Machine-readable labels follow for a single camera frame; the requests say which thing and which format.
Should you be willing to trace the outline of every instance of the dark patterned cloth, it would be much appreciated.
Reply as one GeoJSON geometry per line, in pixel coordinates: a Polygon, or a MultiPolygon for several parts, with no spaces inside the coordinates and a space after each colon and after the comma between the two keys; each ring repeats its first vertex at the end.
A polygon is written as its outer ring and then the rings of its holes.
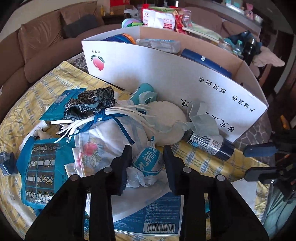
{"type": "Polygon", "coordinates": [[[64,119],[73,121],[86,119],[89,114],[98,113],[102,108],[114,105],[114,91],[110,86],[84,91],[78,95],[78,99],[68,101],[65,106],[64,119]]]}

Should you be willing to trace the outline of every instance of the bottle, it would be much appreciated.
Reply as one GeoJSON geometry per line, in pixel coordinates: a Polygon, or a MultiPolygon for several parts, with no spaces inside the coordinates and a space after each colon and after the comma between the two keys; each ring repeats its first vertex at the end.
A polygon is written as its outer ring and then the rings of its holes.
{"type": "Polygon", "coordinates": [[[253,57],[256,53],[256,40],[251,38],[244,46],[244,51],[242,53],[243,60],[250,66],[253,57]]]}
{"type": "Polygon", "coordinates": [[[227,161],[234,152],[234,145],[223,136],[199,136],[190,129],[185,132],[182,140],[197,147],[212,156],[216,156],[223,161],[227,161]]]}
{"type": "Polygon", "coordinates": [[[236,56],[240,56],[242,54],[242,41],[238,40],[237,44],[235,45],[235,47],[233,48],[233,53],[236,56]]]}
{"type": "Polygon", "coordinates": [[[167,53],[178,53],[181,50],[180,41],[165,39],[137,39],[136,44],[148,48],[158,49],[167,53]]]}

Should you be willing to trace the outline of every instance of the spray can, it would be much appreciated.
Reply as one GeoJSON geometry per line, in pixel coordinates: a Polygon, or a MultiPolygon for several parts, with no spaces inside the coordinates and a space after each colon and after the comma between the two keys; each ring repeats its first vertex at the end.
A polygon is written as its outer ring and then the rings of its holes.
{"type": "Polygon", "coordinates": [[[190,129],[185,132],[182,140],[212,156],[227,161],[234,152],[234,145],[223,136],[199,136],[190,129]]]}

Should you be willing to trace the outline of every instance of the table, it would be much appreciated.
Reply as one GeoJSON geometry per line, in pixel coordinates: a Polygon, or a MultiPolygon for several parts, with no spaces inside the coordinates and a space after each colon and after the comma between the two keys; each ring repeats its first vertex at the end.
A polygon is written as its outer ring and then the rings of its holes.
{"type": "MultiPolygon", "coordinates": [[[[82,55],[80,54],[77,58],[69,60],[69,62],[73,65],[75,65],[75,62],[77,67],[85,68],[85,61],[79,60],[82,55]]],[[[33,126],[38,123],[41,116],[40,108],[44,104],[53,103],[65,89],[84,87],[96,89],[108,86],[107,83],[87,75],[73,65],[67,62],[61,63],[20,98],[0,125],[0,151],[13,151],[18,157],[18,146],[33,126]]],[[[199,171],[201,174],[208,176],[223,174],[231,181],[242,178],[244,172],[250,167],[266,166],[253,158],[245,158],[239,150],[235,150],[235,154],[225,162],[197,148],[193,148],[185,142],[173,145],[172,150],[177,157],[184,160],[187,166],[199,171]]],[[[12,227],[24,238],[36,216],[32,208],[21,202],[20,189],[20,175],[0,176],[0,208],[12,227]]],[[[269,185],[257,183],[255,214],[260,220],[264,217],[268,190],[269,185]]],[[[207,222],[207,228],[207,235],[209,236],[209,222],[207,222]]],[[[178,239],[177,236],[148,237],[125,234],[117,234],[117,237],[126,241],[177,241],[178,239]]]]}

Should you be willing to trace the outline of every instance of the cardboard box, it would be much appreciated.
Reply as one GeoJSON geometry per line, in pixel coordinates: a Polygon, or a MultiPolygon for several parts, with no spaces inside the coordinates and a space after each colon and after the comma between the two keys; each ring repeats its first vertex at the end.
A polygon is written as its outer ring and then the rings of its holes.
{"type": "Polygon", "coordinates": [[[133,9],[133,5],[119,5],[119,6],[114,6],[110,7],[110,12],[113,12],[114,15],[123,15],[123,12],[125,9],[133,9]]]}
{"type": "Polygon", "coordinates": [[[192,36],[145,26],[129,27],[98,34],[82,40],[83,52],[91,75],[133,92],[141,83],[151,84],[158,100],[179,106],[185,113],[195,98],[206,102],[221,135],[234,142],[267,110],[268,103],[247,64],[233,54],[192,36]],[[100,41],[127,33],[134,39],[170,39],[181,41],[232,73],[229,79],[189,59],[143,46],[100,41]],[[92,55],[105,61],[98,70],[92,55]]]}

